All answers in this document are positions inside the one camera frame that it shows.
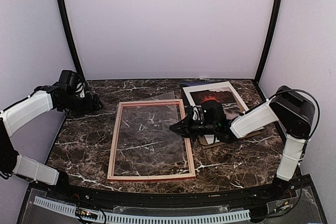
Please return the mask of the white photo mat board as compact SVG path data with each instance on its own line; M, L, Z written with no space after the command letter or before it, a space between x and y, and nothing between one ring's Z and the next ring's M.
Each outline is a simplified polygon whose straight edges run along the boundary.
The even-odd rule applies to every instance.
M248 107L230 82L188 86L183 92L190 104L182 120L183 136L192 140L204 138L210 146L237 140L229 132L229 122Z

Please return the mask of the wooden red-edged picture frame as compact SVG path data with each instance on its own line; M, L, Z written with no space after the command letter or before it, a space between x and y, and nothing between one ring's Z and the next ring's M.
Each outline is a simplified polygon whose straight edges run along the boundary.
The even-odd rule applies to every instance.
M116 114L116 123L114 126L114 131L112 135L111 152L109 158L108 174L107 179L114 182L154 182L154 181L165 181L165 180L184 180L184 179L194 179L196 177L195 167L193 161L193 154L191 149L191 143L188 138L184 138L189 172L184 174L175 175L162 175L162 176L114 176L114 163L115 163L115 152L118 139L118 130L120 123L120 114L122 106L142 106L142 105L167 105L167 104L178 104L180 108L181 119L185 117L184 104L181 99L165 99L165 100L147 100L147 101L132 101L132 102L120 102L118 105L118 110Z

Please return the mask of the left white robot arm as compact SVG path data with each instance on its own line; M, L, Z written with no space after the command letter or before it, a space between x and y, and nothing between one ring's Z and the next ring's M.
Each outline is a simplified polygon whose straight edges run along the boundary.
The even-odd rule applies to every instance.
M1 178L16 175L51 185L61 200L71 200L74 189L66 183L67 174L20 154L10 139L27 123L51 110L82 116L102 107L99 96L89 91L80 74L63 70L54 84L38 86L32 94L1 110Z

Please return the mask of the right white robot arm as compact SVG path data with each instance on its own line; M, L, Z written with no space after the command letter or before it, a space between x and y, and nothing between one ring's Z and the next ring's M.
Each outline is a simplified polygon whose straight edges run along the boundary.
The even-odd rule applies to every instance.
M303 160L307 144L320 120L320 107L313 95L300 89L281 86L263 103L228 120L222 105L210 99L201 104L203 119L194 119L189 111L184 119L169 127L184 138L213 135L223 143L232 143L260 128L280 122L286 130L286 141L274 184L268 188L273 200L280 199L288 191L287 182Z

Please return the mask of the clear acrylic sheet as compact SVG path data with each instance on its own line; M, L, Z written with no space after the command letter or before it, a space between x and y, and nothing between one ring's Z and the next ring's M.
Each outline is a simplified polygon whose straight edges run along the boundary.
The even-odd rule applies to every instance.
M188 173L184 138L169 129L180 119L178 104L122 106L114 176Z

